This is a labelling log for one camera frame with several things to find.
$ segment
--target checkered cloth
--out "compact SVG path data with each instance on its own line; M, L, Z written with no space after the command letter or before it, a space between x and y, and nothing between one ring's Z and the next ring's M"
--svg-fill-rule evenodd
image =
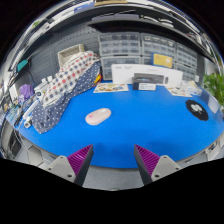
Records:
M86 51L78 58L75 57L66 63L55 75L56 78L48 85L43 98L43 106L47 107L59 100L64 93L71 92L79 77L96 61L99 61L99 56L92 51Z
M87 69L76 82L75 87L70 92L64 92L63 95L53 104L43 107L41 102L32 113L32 123L39 134L51 130L61 119L70 99L77 96L94 86L96 77L99 74L100 62Z

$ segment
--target pink object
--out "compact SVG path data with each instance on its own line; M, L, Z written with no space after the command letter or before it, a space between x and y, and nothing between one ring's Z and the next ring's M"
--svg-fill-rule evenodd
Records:
M92 145L89 145L89 146L87 146L83 149L80 149L77 152L75 152L72 155L67 157L76 176L78 175L78 173L86 159L86 156L91 148L92 148Z
M88 114L85 118L86 123L89 125L98 125L109 118L111 115L111 110L108 108L101 108L95 110L92 113Z
M139 145L136 145L136 147L139 152L139 155L142 158L145 168L147 169L149 175L151 176L159 161L160 156Z

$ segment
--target blue tablecloth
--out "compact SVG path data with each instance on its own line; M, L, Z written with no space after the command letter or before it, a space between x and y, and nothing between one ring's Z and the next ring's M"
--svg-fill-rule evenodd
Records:
M52 130L38 134L33 127L21 125L20 133L56 155L69 156L93 144L91 165L137 168L134 144L178 161L200 152L224 131L222 114L209 109L205 91L200 97L177 97L162 86L156 91L134 91L128 86L128 92L116 93L93 93L90 89L71 99ZM208 121L187 110L185 102L189 99L206 109ZM99 108L111 109L111 117L100 125L88 125L86 115Z

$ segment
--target plastic drawer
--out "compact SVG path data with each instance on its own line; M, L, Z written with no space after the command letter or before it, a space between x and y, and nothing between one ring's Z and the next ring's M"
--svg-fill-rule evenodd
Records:
M111 65L113 64L141 64L141 57L134 57L134 56L102 57L101 65L103 69L104 80L112 80Z
M184 81L195 81L196 70L188 68L184 65L180 65L178 63L174 64L174 69L183 72Z
M151 57L142 57L142 62L143 65L152 65L151 62Z
M152 53L167 55L176 60L176 42L164 37L142 33L142 55L150 56Z
M176 62L197 69L197 53L177 43Z
M140 34L119 32L98 35L100 55L140 55Z

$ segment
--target plastic bag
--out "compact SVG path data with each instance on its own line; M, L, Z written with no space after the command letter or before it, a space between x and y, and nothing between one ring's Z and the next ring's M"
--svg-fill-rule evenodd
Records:
M23 103L25 100L29 99L34 94L32 85L22 85L19 89L19 103Z

